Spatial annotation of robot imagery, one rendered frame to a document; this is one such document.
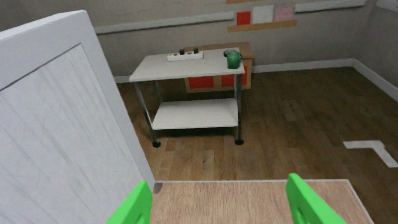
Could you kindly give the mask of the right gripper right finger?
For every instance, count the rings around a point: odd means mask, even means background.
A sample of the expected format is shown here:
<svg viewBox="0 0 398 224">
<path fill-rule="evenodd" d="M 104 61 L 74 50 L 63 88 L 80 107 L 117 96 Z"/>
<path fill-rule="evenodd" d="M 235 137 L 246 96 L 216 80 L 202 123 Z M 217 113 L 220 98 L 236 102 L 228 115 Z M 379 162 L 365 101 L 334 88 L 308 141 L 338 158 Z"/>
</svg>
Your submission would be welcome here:
<svg viewBox="0 0 398 224">
<path fill-rule="evenodd" d="M 293 224 L 346 224 L 297 174 L 289 174 L 286 194 Z"/>
</svg>

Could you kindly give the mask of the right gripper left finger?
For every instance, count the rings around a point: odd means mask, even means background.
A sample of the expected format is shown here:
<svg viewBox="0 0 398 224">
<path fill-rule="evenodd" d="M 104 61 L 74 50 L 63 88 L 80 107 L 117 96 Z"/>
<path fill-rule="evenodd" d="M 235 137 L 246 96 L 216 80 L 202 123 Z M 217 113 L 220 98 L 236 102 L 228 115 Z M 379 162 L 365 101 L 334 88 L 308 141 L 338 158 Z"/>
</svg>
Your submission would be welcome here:
<svg viewBox="0 0 398 224">
<path fill-rule="evenodd" d="M 141 181 L 105 224 L 150 224 L 152 192 Z"/>
</svg>

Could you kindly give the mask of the grey panel wall with slot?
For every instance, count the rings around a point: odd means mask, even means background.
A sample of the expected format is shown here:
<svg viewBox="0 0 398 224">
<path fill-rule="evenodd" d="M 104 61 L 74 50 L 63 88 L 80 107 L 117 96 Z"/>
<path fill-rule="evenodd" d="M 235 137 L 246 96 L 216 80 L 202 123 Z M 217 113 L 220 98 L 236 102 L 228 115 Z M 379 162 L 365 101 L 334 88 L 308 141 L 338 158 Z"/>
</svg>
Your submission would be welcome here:
<svg viewBox="0 0 398 224">
<path fill-rule="evenodd" d="M 0 32 L 0 224 L 105 224 L 155 179 L 87 11 Z"/>
</svg>

